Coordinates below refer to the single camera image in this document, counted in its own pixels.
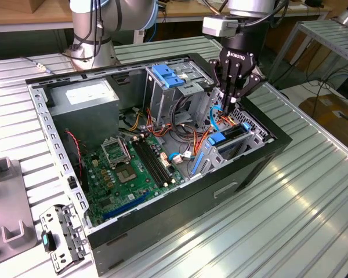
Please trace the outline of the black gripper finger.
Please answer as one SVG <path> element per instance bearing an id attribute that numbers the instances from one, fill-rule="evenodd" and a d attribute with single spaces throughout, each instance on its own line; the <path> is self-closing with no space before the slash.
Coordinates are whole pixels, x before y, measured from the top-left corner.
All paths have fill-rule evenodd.
<path id="1" fill-rule="evenodd" d="M 229 60 L 224 61 L 218 59 L 210 59 L 209 64 L 212 68 L 212 78 L 216 87 L 220 89 L 223 94 L 222 97 L 222 110 L 223 112 L 229 111 L 230 95 L 229 95 Z"/>
<path id="2" fill-rule="evenodd" d="M 228 88 L 228 111 L 233 112 L 236 103 L 243 97 L 250 95 L 254 90 L 259 88 L 263 82 L 263 73 L 256 65 L 244 76 L 241 74 L 243 65 L 236 63 L 229 75 Z"/>

